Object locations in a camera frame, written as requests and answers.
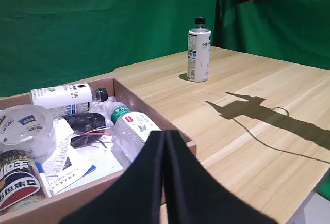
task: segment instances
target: packing tape roll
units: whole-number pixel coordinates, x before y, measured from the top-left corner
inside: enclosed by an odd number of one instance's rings
[[[37,105],[18,105],[0,112],[0,152],[28,151],[35,162],[45,162],[55,151],[52,114]]]

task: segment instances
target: plastic bottle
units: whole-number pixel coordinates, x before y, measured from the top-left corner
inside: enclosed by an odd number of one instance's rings
[[[74,84],[34,89],[31,103],[49,109],[53,118],[88,112],[92,105],[108,99],[106,88],[93,89],[88,84]]]
[[[149,133],[160,128],[145,114],[131,111],[121,102],[107,106],[108,114],[114,123],[114,141],[132,162],[138,155]]]
[[[211,31],[204,27],[205,18],[195,18],[196,27],[188,32],[188,80],[208,79]]]

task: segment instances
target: brown box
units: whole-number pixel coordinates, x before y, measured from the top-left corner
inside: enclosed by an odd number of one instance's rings
[[[171,122],[160,113],[151,108],[147,103],[128,90],[115,78],[98,79],[89,83],[94,88],[105,87],[108,94],[115,95],[116,99],[123,102],[133,111],[146,113],[161,130],[178,130]],[[15,105],[30,104],[29,94],[21,94],[0,99],[0,109],[6,109]],[[196,155],[196,143],[186,134],[180,131],[181,136],[189,149]],[[118,171],[101,179],[82,185],[75,189],[61,193],[57,196],[42,200],[23,209],[0,216],[0,223],[58,223],[59,220],[74,210],[82,207],[87,202],[106,190],[114,181],[120,177],[124,170]]]

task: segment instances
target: wooden table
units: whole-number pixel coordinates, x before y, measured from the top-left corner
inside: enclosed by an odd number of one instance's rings
[[[181,52],[98,78],[119,79],[195,140],[232,193],[292,223],[329,170],[330,71],[216,47],[208,81],[187,81],[186,70]]]

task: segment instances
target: paper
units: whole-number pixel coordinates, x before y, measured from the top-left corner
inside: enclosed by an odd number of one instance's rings
[[[62,192],[93,182],[129,166],[129,160],[125,157],[121,149],[118,149],[118,152],[114,151],[111,138],[111,136],[105,135],[100,138],[108,148],[105,148],[101,143],[96,141],[88,146],[76,149],[85,160],[96,166],[96,170],[76,181]]]
[[[54,120],[56,135],[56,149],[42,167],[46,175],[56,175],[63,170],[68,157],[68,147],[71,142],[73,130],[64,118]]]
[[[84,159],[72,146],[69,146],[64,169],[57,175],[47,175],[47,179],[56,195],[95,169],[95,166]]]

